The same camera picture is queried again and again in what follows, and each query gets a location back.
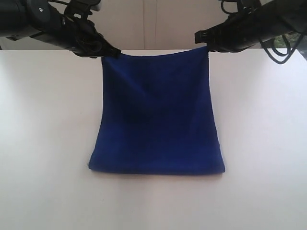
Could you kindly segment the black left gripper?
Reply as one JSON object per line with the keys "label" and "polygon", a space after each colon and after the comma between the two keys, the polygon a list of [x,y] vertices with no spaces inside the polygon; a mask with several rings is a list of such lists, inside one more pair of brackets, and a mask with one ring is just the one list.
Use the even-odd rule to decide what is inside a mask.
{"label": "black left gripper", "polygon": [[120,49],[100,35],[90,20],[62,16],[60,28],[43,33],[43,42],[72,51],[80,57],[120,56]]}

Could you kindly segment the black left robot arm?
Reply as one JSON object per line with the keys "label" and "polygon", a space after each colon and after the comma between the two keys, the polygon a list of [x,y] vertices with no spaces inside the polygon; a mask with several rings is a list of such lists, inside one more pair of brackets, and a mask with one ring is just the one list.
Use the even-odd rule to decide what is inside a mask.
{"label": "black left robot arm", "polygon": [[79,57],[117,58],[121,50],[112,46],[88,19],[100,11],[99,0],[65,2],[64,13],[50,0],[2,0],[0,35],[12,41],[25,37],[58,46]]}

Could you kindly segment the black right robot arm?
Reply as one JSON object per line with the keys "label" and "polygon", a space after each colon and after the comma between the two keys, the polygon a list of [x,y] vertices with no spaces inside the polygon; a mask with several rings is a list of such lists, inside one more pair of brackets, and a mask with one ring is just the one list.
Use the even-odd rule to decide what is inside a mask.
{"label": "black right robot arm", "polygon": [[237,7],[223,23],[197,31],[195,43],[211,52],[238,53],[284,34],[307,34],[305,0],[239,0]]}

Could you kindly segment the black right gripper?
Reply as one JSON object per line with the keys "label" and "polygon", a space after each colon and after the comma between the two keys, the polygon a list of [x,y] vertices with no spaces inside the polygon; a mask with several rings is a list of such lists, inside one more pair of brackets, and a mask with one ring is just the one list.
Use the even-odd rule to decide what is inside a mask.
{"label": "black right gripper", "polygon": [[256,14],[236,14],[217,26],[194,34],[196,44],[206,43],[211,52],[238,53],[259,43],[261,19]]}

